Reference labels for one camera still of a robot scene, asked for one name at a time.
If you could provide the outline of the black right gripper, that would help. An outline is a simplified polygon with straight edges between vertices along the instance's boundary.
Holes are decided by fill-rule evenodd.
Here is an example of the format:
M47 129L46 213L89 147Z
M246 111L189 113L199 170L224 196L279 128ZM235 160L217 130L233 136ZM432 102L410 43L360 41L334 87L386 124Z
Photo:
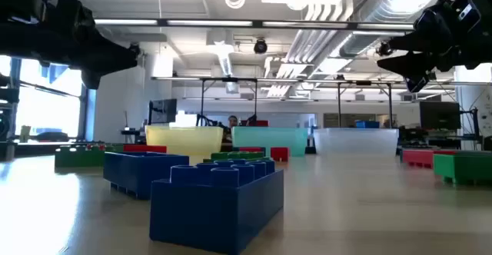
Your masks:
M393 50L424 51L434 59L436 68L446 72L457 63L460 46L469 31L459 28L457 14L452 9L451 0L438 0L435 5L423 10L414 23L420 35L404 35L391 38L388 44ZM430 44L425 49L425 40ZM404 78L410 93L419 92L428 82L428 67L424 54L407 53L406 55L384 58L377 61L377 66L398 74Z

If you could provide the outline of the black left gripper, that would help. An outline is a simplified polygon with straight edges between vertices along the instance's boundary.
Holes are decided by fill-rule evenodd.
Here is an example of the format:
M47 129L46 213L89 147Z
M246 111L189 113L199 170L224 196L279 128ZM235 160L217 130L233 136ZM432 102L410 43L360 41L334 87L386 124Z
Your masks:
M140 47L125 48L103 37L89 8L64 0L49 6L37 24L1 20L0 54L72 65L86 88L98 90L102 77L137 65Z

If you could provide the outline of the green toy brick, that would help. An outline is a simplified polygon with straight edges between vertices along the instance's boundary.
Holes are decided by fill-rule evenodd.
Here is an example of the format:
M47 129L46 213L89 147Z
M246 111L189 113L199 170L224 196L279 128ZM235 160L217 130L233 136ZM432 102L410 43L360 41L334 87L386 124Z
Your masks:
M203 163L211 163L214 161L228 161L244 159L246 161L256 161L260 159L269 160L261 151L232 151L232 152L218 152L212 153L209 158L205 158Z
M55 152L55 168L102 167L106 151L123 151L123 144L106 144L105 151L87 151L86 145L62 146Z
M434 174L447 184L492 184L492 153L435 154Z

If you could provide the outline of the blue toy brick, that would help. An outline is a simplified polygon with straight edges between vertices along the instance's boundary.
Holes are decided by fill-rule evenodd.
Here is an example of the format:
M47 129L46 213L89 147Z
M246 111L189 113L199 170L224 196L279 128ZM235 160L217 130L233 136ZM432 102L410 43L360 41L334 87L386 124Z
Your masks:
M189 165L185 155L158 152L105 152L103 178L110 187L140 200L151 197L154 180L169 179L171 167Z
M238 255L284 206L284 172L242 159L171 167L151 184L149 237Z

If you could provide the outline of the black computer monitor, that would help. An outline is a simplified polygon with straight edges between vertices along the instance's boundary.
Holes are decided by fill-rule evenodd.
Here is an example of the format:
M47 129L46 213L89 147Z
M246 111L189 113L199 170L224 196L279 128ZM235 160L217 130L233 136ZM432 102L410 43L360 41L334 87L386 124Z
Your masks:
M419 103L423 129L457 130L461 128L460 105L454 102L422 101Z
M176 114L176 99L149 101L148 124L168 124L175 122Z

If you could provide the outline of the flat black object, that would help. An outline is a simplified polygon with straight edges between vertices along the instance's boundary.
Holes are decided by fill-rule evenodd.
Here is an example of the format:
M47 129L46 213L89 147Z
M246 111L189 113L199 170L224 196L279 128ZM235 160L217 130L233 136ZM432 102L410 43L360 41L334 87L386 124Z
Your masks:
M47 131L35 136L39 142L68 142L69 136L64 132Z

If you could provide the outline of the clear plastic bin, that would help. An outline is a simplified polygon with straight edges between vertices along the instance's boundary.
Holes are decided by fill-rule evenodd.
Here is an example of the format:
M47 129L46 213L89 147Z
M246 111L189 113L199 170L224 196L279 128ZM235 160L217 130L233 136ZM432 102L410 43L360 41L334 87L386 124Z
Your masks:
M389 128L323 128L314 131L317 152L323 155L393 157L398 138L399 130Z

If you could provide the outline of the yellow plastic bin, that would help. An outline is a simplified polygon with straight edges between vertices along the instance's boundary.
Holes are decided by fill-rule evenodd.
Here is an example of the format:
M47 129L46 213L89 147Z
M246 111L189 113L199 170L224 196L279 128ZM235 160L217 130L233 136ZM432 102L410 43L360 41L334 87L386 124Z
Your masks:
M169 154L209 157L221 150L223 129L150 125L145 128L145 134L147 145L166 146Z

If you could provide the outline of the person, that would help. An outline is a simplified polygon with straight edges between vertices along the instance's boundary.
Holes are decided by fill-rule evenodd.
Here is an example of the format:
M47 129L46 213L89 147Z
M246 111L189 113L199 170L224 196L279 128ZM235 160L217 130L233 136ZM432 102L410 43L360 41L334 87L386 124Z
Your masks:
M228 125L223 128L221 151L232 150L232 128L238 125L238 118L234 115L228 117Z

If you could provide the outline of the teal plastic bin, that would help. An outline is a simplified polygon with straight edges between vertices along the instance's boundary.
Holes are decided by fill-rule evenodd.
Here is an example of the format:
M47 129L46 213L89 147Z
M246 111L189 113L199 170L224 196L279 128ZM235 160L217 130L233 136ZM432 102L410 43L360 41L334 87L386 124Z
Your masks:
M264 147L267 156L272 147L287 147L291 157L303 157L307 146L307 128L295 127L234 127L233 147Z

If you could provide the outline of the silver ventilation duct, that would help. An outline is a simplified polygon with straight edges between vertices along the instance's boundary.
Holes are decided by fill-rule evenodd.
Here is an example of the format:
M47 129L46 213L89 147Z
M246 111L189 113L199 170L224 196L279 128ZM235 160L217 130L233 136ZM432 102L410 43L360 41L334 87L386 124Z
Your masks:
M367 0L351 16L353 22L405 22L420 10L420 2L411 0ZM341 57L355 57L369 48L379 37L352 34L340 48Z

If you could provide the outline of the black metal rig frame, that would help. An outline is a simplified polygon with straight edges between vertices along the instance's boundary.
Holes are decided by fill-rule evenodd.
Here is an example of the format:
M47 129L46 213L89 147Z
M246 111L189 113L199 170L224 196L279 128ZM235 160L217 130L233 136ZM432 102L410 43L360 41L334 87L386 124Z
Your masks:
M200 110L200 115L201 117L204 117L204 93L205 93L205 82L206 81L222 81L222 82L234 82L238 83L240 81L247 81L247 82L254 82L254 113L252 116L249 117L247 123L248 124L254 124L256 125L258 122L258 116L257 116L257 109L258 109L258 79L257 78L237 78L237 77L219 77L219 78L199 78L199 81L201 81L201 110Z
M370 80L345 80L339 81L336 83L337 85L337 124L338 127L341 127L341 85L343 84L355 84L358 87L369 87L369 86L378 86L388 98L388 116L389 116L389 128L393 127L393 104L392 104L392 84L390 82L381 82L381 81L370 81Z

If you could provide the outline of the black machine frame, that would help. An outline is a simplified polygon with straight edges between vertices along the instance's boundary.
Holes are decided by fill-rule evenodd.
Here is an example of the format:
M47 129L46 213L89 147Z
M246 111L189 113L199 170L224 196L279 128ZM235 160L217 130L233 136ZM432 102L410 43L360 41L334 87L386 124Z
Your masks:
M477 150L477 145L481 143L482 137L480 136L480 128L478 124L478 109L476 107L471 108L467 111L460 111L460 115L470 115L472 117L470 125L470 133L463 133L460 137L463 141L471 141L474 150Z

